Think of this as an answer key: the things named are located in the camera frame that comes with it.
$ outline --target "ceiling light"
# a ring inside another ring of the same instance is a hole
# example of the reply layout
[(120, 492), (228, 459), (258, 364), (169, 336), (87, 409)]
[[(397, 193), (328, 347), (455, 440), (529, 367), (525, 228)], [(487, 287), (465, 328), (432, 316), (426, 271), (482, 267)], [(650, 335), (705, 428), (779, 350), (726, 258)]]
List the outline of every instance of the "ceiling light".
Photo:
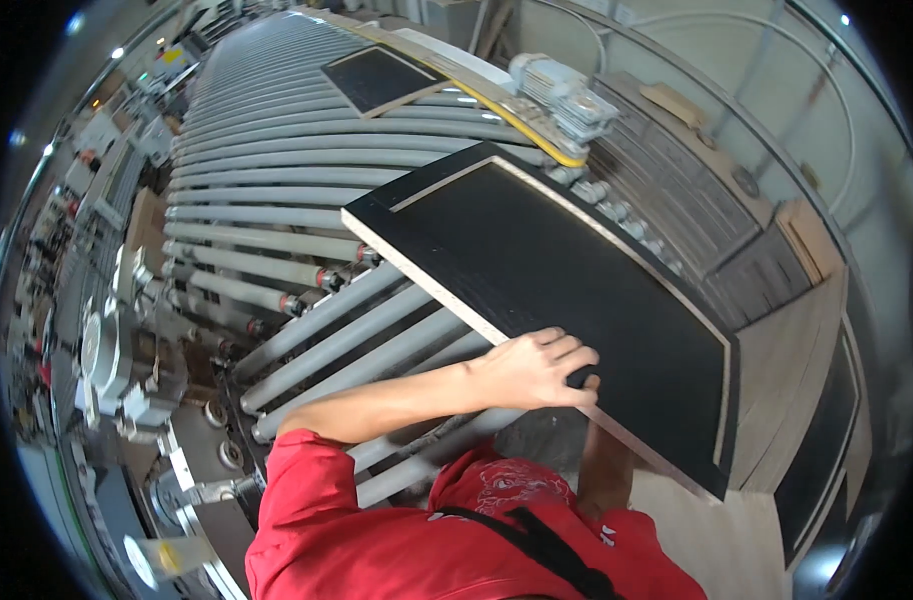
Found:
[(83, 28), (83, 23), (86, 20), (87, 19), (85, 16), (83, 16), (82, 12), (77, 12), (72, 17), (70, 17), (68, 21), (66, 21), (66, 28), (64, 28), (64, 32), (66, 32), (68, 36), (75, 36), (77, 32)]
[(27, 143), (27, 136), (19, 129), (13, 129), (10, 133), (11, 146), (23, 146)]

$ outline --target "black strap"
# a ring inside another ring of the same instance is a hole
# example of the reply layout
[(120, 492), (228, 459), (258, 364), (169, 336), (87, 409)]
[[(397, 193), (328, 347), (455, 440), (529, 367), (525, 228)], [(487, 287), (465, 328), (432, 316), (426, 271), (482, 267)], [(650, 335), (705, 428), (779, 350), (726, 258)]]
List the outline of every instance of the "black strap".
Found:
[(626, 600), (613, 590), (613, 583), (607, 573), (587, 566), (576, 550), (526, 507), (518, 506), (504, 513), (516, 521), (522, 531), (492, 516), (457, 506), (445, 506), (436, 511), (463, 517), (492, 529), (541, 567), (591, 600)]

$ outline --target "red hoodie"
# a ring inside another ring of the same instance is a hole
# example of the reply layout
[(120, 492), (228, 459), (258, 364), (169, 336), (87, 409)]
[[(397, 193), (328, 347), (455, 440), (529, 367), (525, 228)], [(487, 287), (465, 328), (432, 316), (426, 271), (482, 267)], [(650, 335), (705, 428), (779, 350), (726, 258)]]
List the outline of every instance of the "red hoodie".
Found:
[(490, 444), (443, 468), (427, 510), (358, 508), (353, 459), (306, 429), (277, 438), (267, 471), (246, 553), (254, 600), (583, 600), (483, 524), (435, 512), (457, 506), (512, 523), (504, 513), (521, 505), (627, 600), (706, 597), (663, 553), (649, 516), (608, 510), (590, 519), (558, 474)]

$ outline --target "white graphic print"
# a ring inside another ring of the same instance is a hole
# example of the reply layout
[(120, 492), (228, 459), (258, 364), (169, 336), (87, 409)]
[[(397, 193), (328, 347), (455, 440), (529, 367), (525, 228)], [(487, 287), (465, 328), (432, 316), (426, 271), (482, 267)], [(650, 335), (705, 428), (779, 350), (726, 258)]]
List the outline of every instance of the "white graphic print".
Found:
[(479, 474), (479, 479), (483, 489), (476, 495), (476, 511), (481, 515), (492, 517), (508, 502), (523, 502), (541, 494), (557, 496), (570, 504), (567, 496), (570, 488), (562, 478), (548, 480), (543, 473), (534, 474), (526, 463), (507, 461), (487, 468)]

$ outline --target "cardboard box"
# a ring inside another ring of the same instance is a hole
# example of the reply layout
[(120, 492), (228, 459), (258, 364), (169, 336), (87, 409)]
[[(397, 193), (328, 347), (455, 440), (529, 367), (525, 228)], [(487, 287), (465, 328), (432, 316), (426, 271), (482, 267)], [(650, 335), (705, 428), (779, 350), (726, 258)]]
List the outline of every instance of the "cardboard box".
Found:
[(145, 248), (146, 268), (156, 277), (162, 277), (162, 267), (166, 260), (163, 254), (163, 243), (167, 240), (163, 233), (166, 222), (167, 203), (149, 187), (139, 190), (133, 201), (133, 214), (123, 246), (131, 253)]

